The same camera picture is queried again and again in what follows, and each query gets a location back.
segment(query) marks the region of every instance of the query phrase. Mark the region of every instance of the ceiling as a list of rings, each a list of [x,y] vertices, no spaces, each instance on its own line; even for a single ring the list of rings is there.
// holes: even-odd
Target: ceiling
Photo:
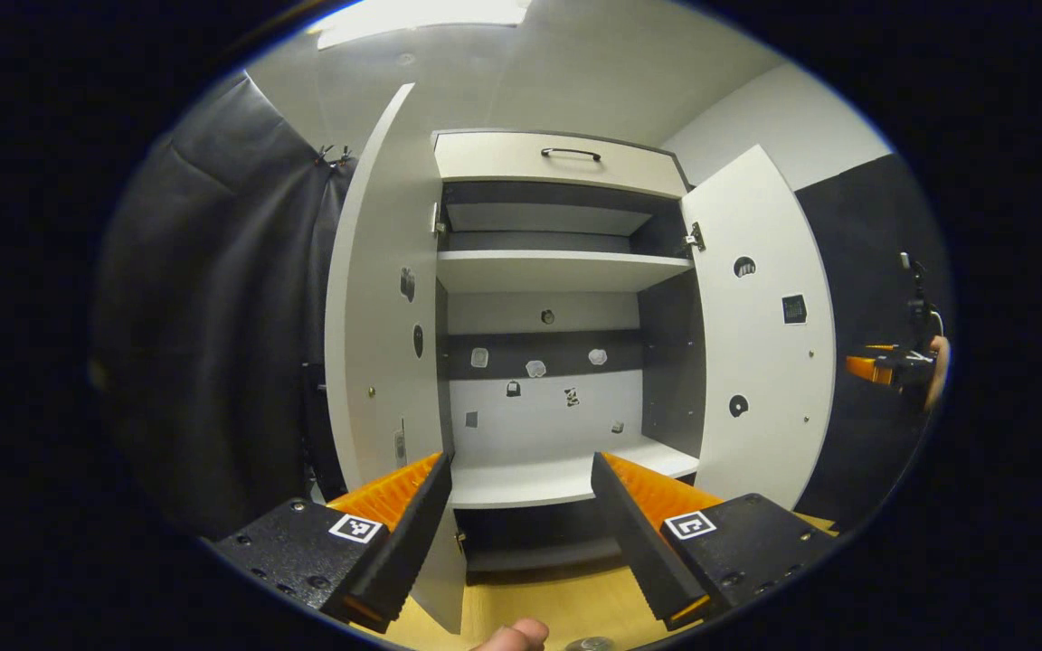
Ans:
[[[532,0],[521,25],[438,25],[316,49],[300,32],[248,67],[315,147],[363,151],[393,94],[417,82],[435,128],[585,133],[659,146],[783,62],[665,0]]]

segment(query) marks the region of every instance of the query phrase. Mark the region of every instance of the drawer handle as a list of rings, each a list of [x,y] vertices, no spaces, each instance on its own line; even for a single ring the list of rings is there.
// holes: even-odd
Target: drawer handle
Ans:
[[[596,154],[595,152],[587,152],[582,151],[582,149],[563,149],[562,147],[546,147],[545,149],[542,149],[541,155],[549,157],[550,152],[570,152],[574,154],[585,154],[587,156],[592,156],[593,159],[595,159],[596,161],[600,160],[600,154]]]

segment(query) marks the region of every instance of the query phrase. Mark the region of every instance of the cabinet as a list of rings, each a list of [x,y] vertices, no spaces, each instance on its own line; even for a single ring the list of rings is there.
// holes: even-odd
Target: cabinet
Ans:
[[[350,490],[454,453],[423,608],[460,627],[468,565],[508,557],[464,555],[458,517],[545,527],[521,536],[530,564],[613,552],[582,531],[595,450],[792,507],[826,431],[834,322],[810,226],[762,148],[692,189],[669,153],[430,133],[421,110],[402,86],[361,157],[324,346]]]

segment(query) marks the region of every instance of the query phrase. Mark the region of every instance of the drawer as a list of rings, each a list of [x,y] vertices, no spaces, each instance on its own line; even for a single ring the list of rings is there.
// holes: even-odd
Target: drawer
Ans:
[[[578,149],[590,154],[559,151]],[[554,181],[681,198],[674,156],[634,145],[546,133],[439,133],[433,152],[444,181]]]

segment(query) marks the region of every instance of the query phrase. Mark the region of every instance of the open cabinet door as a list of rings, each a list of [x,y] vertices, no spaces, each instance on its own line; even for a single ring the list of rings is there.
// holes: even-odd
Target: open cabinet door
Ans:
[[[683,198],[706,334],[706,417],[695,486],[793,508],[826,435],[835,320],[798,199],[761,146]]]
[[[431,233],[442,177],[413,86],[397,91],[368,137],[327,275],[327,407],[348,490],[442,449]],[[466,574],[455,530],[449,507],[413,589],[449,631],[460,631]]]

